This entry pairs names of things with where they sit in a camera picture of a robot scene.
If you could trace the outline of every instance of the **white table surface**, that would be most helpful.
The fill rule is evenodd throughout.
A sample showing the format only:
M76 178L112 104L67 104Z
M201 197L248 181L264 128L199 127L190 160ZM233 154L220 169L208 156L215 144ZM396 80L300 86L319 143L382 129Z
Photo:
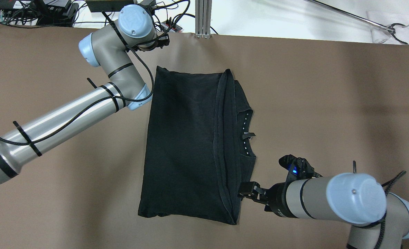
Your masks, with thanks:
M409 0L321 0L336 8L367 18L366 11L382 11L409 15ZM184 11L187 3L168 10L173 17ZM195 14L195 0L191 0L187 13ZM112 19L118 18L118 12ZM161 21L166 18L164 9L156 11ZM80 21L104 21L101 13L80 10ZM195 19L184 16L178 24L183 32L195 33ZM75 27L101 28L104 24L75 24ZM211 26L220 35L299 38L372 43L370 27L349 17L326 10L304 0L213 0Z

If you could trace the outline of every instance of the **metal rod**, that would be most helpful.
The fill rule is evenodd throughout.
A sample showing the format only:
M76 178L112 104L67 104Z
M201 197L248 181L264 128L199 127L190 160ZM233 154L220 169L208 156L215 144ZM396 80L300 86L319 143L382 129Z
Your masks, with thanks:
M360 16L357 16L355 14L349 13L347 11L341 10L339 8L335 8L335 7L327 5L325 3L318 2L317 0L305 0L305 1L315 3L316 5L321 6L321 7L325 8L325 9L334 11L334 12L342 14L344 16L348 16L350 18L353 18L355 20L358 20L358 21L364 22L366 24L372 25L372 26L377 27L379 29L387 30L389 32L394 32L394 28L392 28L392 27L387 27L386 25L379 24L379 23L371 21L369 19L365 19L364 17L360 17Z

